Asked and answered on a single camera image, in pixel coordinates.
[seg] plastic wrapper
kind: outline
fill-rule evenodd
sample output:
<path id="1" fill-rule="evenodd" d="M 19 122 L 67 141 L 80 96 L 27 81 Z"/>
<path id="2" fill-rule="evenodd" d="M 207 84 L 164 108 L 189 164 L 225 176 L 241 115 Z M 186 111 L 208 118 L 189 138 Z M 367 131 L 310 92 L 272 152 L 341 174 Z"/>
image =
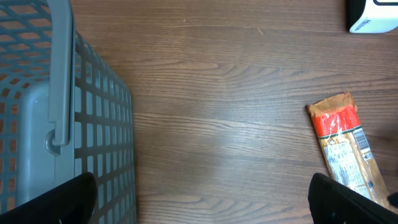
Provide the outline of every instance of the plastic wrapper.
<path id="1" fill-rule="evenodd" d="M 308 110 L 332 178 L 394 211 L 351 94 L 332 96 Z"/>

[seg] barcode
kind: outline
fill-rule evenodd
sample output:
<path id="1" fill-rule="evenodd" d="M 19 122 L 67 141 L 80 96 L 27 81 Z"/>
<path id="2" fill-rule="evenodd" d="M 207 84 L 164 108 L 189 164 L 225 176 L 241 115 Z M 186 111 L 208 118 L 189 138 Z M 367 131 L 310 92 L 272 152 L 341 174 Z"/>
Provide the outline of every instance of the barcode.
<path id="1" fill-rule="evenodd" d="M 369 147 L 368 140 L 366 139 L 365 133 L 363 132 L 362 128 L 354 131 L 354 137 L 356 139 L 356 142 L 358 142 L 358 146 L 361 150 Z"/>

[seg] brown package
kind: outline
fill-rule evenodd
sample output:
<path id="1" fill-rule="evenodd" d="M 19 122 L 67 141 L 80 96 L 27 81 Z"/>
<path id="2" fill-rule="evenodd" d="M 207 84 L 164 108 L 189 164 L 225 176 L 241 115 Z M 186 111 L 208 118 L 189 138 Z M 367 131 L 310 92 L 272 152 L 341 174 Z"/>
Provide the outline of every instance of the brown package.
<path id="1" fill-rule="evenodd" d="M 334 180 L 392 210 L 389 195 L 350 93 L 308 105 L 326 165 Z"/>

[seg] laundry basket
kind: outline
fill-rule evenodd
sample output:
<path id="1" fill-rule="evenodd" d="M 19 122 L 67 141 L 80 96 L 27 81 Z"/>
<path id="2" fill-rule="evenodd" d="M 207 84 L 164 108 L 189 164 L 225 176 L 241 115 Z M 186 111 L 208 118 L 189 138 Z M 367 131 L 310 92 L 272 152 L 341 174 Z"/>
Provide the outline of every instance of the laundry basket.
<path id="1" fill-rule="evenodd" d="M 130 92 L 68 0 L 0 0 L 0 213 L 92 172 L 90 223 L 135 223 Z"/>

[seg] plastic basket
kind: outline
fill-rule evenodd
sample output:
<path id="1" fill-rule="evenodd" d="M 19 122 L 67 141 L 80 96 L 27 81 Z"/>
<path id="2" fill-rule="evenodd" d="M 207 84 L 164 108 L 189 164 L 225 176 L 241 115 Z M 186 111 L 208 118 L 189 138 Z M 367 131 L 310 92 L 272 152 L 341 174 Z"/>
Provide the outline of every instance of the plastic basket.
<path id="1" fill-rule="evenodd" d="M 0 213 L 92 172 L 90 223 L 135 223 L 132 103 L 67 0 L 0 0 Z"/>

